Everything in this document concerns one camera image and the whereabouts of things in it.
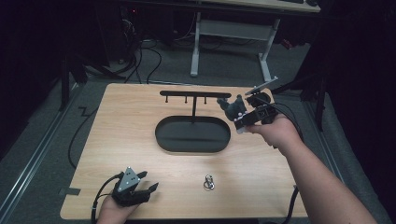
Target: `gray carpet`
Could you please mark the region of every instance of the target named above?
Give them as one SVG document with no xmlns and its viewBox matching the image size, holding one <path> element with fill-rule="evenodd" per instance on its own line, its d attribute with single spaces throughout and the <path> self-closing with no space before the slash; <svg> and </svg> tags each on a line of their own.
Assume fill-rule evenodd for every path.
<svg viewBox="0 0 396 224">
<path fill-rule="evenodd" d="M 260 43 L 252 43 L 249 48 L 255 50 L 257 49 L 257 44 Z M 147 42 L 145 46 L 154 46 L 154 43 Z M 210 49 L 211 47 L 217 47 L 216 44 L 204 47 L 209 49 L 201 51 L 200 74 L 198 77 L 192 78 L 190 77 L 192 46 L 182 47 L 174 45 L 173 47 L 167 47 L 161 44 L 156 45 L 152 49 L 161 54 L 161 65 L 151 75 L 151 83 L 165 81 L 195 85 L 244 87 L 252 87 L 263 83 L 256 54 L 241 51 L 233 52 L 231 49 L 235 45 L 232 44 L 229 46 L 222 44 L 216 50 Z M 268 58 L 269 69 L 273 76 L 279 77 L 279 81 L 274 88 L 294 79 L 308 50 L 309 46 L 290 50 L 284 49 L 279 45 L 272 47 Z M 156 67 L 160 57 L 156 52 L 149 49 L 144 49 L 142 55 L 142 63 L 138 72 L 140 79 L 146 82 L 146 78 Z M 112 69 L 118 69 L 120 66 L 113 64 Z M 67 152 L 78 127 L 87 119 L 86 115 L 99 106 L 106 85 L 111 82 L 116 81 L 107 77 L 90 76 L 90 80 L 85 86 L 79 86 L 73 90 L 76 97 L 73 98 L 74 100 L 67 113 L 65 113 L 62 123 L 49 141 L 45 157 L 34 171 L 34 177 L 30 180 L 22 196 L 16 200 L 16 206 L 11 207 L 12 213 L 7 218 L 7 223 L 90 223 L 89 220 L 62 220 L 59 215 L 64 202 L 62 189 L 69 186 L 74 173 L 74 169 L 68 160 Z M 139 78 L 134 74 L 130 79 L 130 83 L 138 82 Z M 326 148 L 330 148 L 333 159 L 336 161 L 335 168 L 342 175 L 345 183 L 369 208 L 378 223 L 391 223 L 385 209 L 376 198 L 370 182 L 352 153 L 328 95 L 326 96 L 326 109 L 323 115 L 324 132 L 320 133 L 313 123 L 311 115 L 311 105 L 314 103 L 301 102 L 296 93 L 298 92 L 287 91 L 276 95 L 275 98 L 277 102 L 292 108 L 302 127 L 306 144 L 327 165 L 333 165 L 329 162 L 329 154 L 326 153 Z M 58 115 L 59 106 L 60 85 L 58 84 L 52 90 L 46 102 L 33 114 L 29 120 L 29 125 L 14 147 L 0 162 L 0 169 L 6 171 L 0 174 L 1 201 L 7 198 L 20 174 L 23 173 L 24 167 L 34 155 L 37 147 L 39 147 L 43 136 L 45 136 L 52 121 Z M 82 107 L 86 108 L 85 114 L 82 114 Z M 70 147 L 71 161 L 74 164 L 78 163 L 93 120 L 94 115 L 87 119 Z M 259 218 L 234 220 L 233 222 L 265 223 L 268 220 L 282 222 L 283 218 Z M 190 220 L 188 222 L 186 220 L 168 220 L 164 223 L 221 223 L 221 221 Z M 294 218 L 291 223 L 309 223 L 309 220 L 307 218 Z"/>
</svg>

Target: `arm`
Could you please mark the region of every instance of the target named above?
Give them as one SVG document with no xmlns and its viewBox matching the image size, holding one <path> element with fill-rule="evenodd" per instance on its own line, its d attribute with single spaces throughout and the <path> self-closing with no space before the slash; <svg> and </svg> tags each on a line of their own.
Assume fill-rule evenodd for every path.
<svg viewBox="0 0 396 224">
<path fill-rule="evenodd" d="M 376 223 L 359 199 L 303 143 L 293 124 L 278 115 L 272 124 L 247 127 L 286 157 L 312 223 Z"/>
<path fill-rule="evenodd" d="M 108 195 L 103 200 L 97 224 L 123 224 L 138 206 L 121 207 Z"/>
</svg>

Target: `small metal object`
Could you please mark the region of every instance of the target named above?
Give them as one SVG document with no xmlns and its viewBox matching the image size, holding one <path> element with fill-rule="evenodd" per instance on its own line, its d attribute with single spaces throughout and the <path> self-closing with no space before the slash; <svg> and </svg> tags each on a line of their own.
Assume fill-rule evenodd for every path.
<svg viewBox="0 0 396 224">
<path fill-rule="evenodd" d="M 206 189 L 214 189 L 215 188 L 215 183 L 213 182 L 212 175 L 207 175 L 205 177 L 204 188 L 206 188 Z"/>
</svg>

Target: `dark background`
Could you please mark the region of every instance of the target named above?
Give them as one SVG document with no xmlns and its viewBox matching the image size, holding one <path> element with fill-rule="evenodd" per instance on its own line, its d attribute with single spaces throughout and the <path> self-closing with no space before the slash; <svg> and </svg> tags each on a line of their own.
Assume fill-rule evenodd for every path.
<svg viewBox="0 0 396 224">
<path fill-rule="evenodd" d="M 120 50 L 125 44 L 118 35 L 120 25 L 109 27 L 106 23 L 118 17 L 114 11 L 106 14 L 102 7 L 76 9 L 45 1 L 7 0 L 0 4 L 3 158 L 59 79 L 65 54 L 76 50 L 106 65 L 108 60 L 125 58 L 126 52 Z M 335 0 L 320 1 L 319 5 L 323 15 L 347 20 L 325 22 L 321 27 L 316 21 L 283 20 L 276 42 L 287 39 L 292 45 L 312 44 L 296 79 L 312 74 L 327 78 L 327 92 L 346 137 L 395 222 L 395 3 Z M 191 20 L 190 13 L 169 9 L 155 12 L 145 13 L 142 26 L 163 42 L 172 43 L 177 37 L 174 30 L 181 34 L 188 30 L 190 24 L 183 21 Z M 71 13 L 74 21 L 67 17 Z M 87 30 L 91 35 L 84 35 Z M 311 88 L 312 83 L 316 82 L 305 83 L 301 89 Z"/>
</svg>

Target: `wire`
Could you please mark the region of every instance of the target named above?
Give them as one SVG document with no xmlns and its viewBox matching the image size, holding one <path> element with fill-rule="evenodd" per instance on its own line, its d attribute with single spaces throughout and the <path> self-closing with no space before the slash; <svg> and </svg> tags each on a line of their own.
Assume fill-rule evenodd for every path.
<svg viewBox="0 0 396 224">
<path fill-rule="evenodd" d="M 259 97 L 257 97 L 256 99 L 259 100 L 260 102 L 266 104 L 266 105 L 269 105 L 269 106 L 273 107 L 276 111 L 278 111 L 278 112 L 282 113 L 283 115 L 285 115 L 286 118 L 288 118 L 291 121 L 291 123 L 294 125 L 294 128 L 297 130 L 297 133 L 300 135 L 300 138 L 302 139 L 302 141 L 304 141 L 303 133 L 301 132 L 300 126 L 299 126 L 299 124 L 298 124 L 298 122 L 296 120 L 296 117 L 295 117 L 293 111 L 290 109 L 290 107 L 288 107 L 287 105 L 281 104 L 281 103 L 270 104 L 270 103 L 264 101 L 263 99 L 260 99 Z M 292 117 L 288 113 L 285 113 L 282 109 L 280 109 L 278 106 L 275 106 L 275 105 L 285 106 L 289 110 L 289 112 L 291 113 Z M 292 213 L 293 213 L 294 203 L 295 203 L 295 200 L 297 198 L 298 192 L 299 192 L 299 190 L 298 190 L 297 186 L 295 186 L 294 187 L 294 192 L 292 193 L 291 199 L 290 199 L 288 215 L 286 216 L 286 219 L 285 219 L 285 221 L 282 222 L 282 224 L 288 224 L 289 223 L 289 221 L 291 219 L 291 216 L 292 216 Z"/>
<path fill-rule="evenodd" d="M 155 72 L 155 70 L 157 70 L 157 68 L 160 66 L 161 62 L 163 61 L 163 57 L 161 56 L 161 54 L 157 50 L 154 50 L 154 49 L 146 49 L 146 50 L 150 50 L 150 51 L 158 54 L 158 56 L 160 57 L 160 61 L 158 62 L 157 66 L 155 66 L 155 68 L 148 74 L 148 78 L 146 79 L 146 83 L 149 84 L 149 78 Z"/>
<path fill-rule="evenodd" d="M 124 172 L 119 173 L 118 175 L 114 175 L 111 178 L 109 178 L 105 184 L 102 185 L 102 187 L 99 189 L 98 193 L 96 194 L 95 200 L 93 201 L 92 204 L 92 210 L 91 210 L 91 224 L 95 224 L 96 223 L 96 208 L 98 205 L 98 200 L 100 197 L 105 196 L 106 194 L 102 194 L 103 189 L 105 188 L 105 186 L 110 183 L 112 180 L 118 178 L 121 179 L 124 175 Z"/>
<path fill-rule="evenodd" d="M 76 170 L 77 166 L 72 162 L 72 158 L 71 158 L 71 150 L 72 150 L 73 143 L 74 143 L 74 141 L 75 141 L 75 139 L 76 139 L 76 136 L 78 135 L 79 131 L 81 130 L 82 126 L 85 124 L 85 122 L 87 122 L 87 120 L 88 120 L 93 114 L 95 114 L 95 113 L 97 112 L 98 108 L 99 108 L 99 107 L 97 107 L 96 109 L 94 109 L 94 110 L 91 112 L 91 114 L 86 115 L 86 114 L 85 114 L 85 110 L 87 109 L 87 107 L 82 107 L 82 106 L 79 107 L 79 109 L 83 109 L 81 116 L 82 116 L 82 117 L 85 117 L 85 119 L 84 119 L 84 121 L 82 121 L 81 124 L 79 124 L 78 129 L 75 131 L 75 133 L 74 133 L 74 135 L 73 135 L 73 137 L 72 137 L 72 140 L 70 141 L 69 149 L 67 150 L 67 158 L 69 159 L 70 165 L 72 165 L 72 167 L 73 167 L 75 170 Z"/>
<path fill-rule="evenodd" d="M 190 38 L 191 36 L 194 36 L 194 35 L 189 35 L 189 34 L 190 34 L 191 30 L 192 30 L 192 27 L 195 24 L 196 16 L 197 16 L 197 13 L 195 12 L 194 16 L 192 17 L 192 22 L 191 22 L 189 31 L 185 35 L 183 35 L 181 38 L 175 39 L 174 41 L 178 41 L 178 40 L 182 40 L 182 39 L 186 39 L 186 38 Z"/>
<path fill-rule="evenodd" d="M 148 43 L 148 42 L 154 42 L 154 45 L 153 46 L 150 46 L 150 47 L 144 47 L 144 49 L 154 49 L 155 47 L 157 47 L 157 45 L 158 45 L 158 40 L 156 40 L 156 39 L 147 39 L 147 40 L 143 40 L 142 41 L 142 45 L 143 45 L 143 43 Z"/>
<path fill-rule="evenodd" d="M 259 40 L 249 39 L 249 40 L 246 40 L 244 43 L 238 43 L 238 42 L 232 41 L 230 39 L 234 39 L 234 38 L 224 38 L 223 41 L 224 41 L 224 43 L 238 45 L 238 46 L 251 45 L 251 44 L 254 44 L 259 41 Z"/>
<path fill-rule="evenodd" d="M 139 47 L 139 52 L 140 52 L 139 63 L 135 66 L 134 71 L 132 71 L 131 74 L 127 78 L 125 78 L 124 83 L 127 83 L 129 81 L 129 79 L 131 78 L 131 76 L 134 74 L 134 72 L 136 72 L 136 76 L 137 76 L 137 78 L 139 80 L 139 83 L 142 84 L 142 80 L 141 80 L 141 78 L 139 76 L 139 73 L 137 72 L 137 68 L 142 63 L 142 48 L 141 48 L 141 45 Z"/>
<path fill-rule="evenodd" d="M 123 72 L 126 72 L 126 71 L 130 70 L 132 67 L 134 67 L 134 62 L 135 62 L 135 59 L 132 58 L 131 61 L 129 61 L 128 64 L 125 65 L 125 67 L 121 68 L 120 70 L 111 72 L 111 73 L 113 73 L 115 75 L 119 75 L 119 74 L 121 74 Z M 99 72 L 91 70 L 87 66 L 84 66 L 84 70 L 85 70 L 85 72 L 87 72 L 87 73 L 89 73 L 91 75 L 94 75 L 94 76 L 103 76 L 104 75 L 103 73 L 99 73 Z"/>
<path fill-rule="evenodd" d="M 201 49 L 205 49 L 205 50 L 216 50 L 216 49 L 219 49 L 221 46 L 222 46 L 222 44 L 223 44 L 223 38 L 221 38 L 221 37 L 219 37 L 219 36 L 207 36 L 206 38 L 202 38 L 202 40 L 214 40 L 214 41 L 211 41 L 211 42 L 205 42 L 205 43 L 200 43 L 199 44 L 199 47 L 201 48 Z M 218 40 L 218 45 L 217 46 L 215 46 L 215 47 L 213 47 L 213 48 L 206 48 L 206 47 L 204 47 L 204 45 L 203 44 L 212 44 L 212 43 L 215 43 L 216 42 L 216 40 Z"/>
<path fill-rule="evenodd" d="M 177 41 L 174 41 L 174 44 L 181 46 L 181 47 L 189 47 L 194 44 L 194 40 L 189 40 L 190 38 L 194 37 L 194 35 L 186 36 L 184 38 L 180 38 Z"/>
</svg>

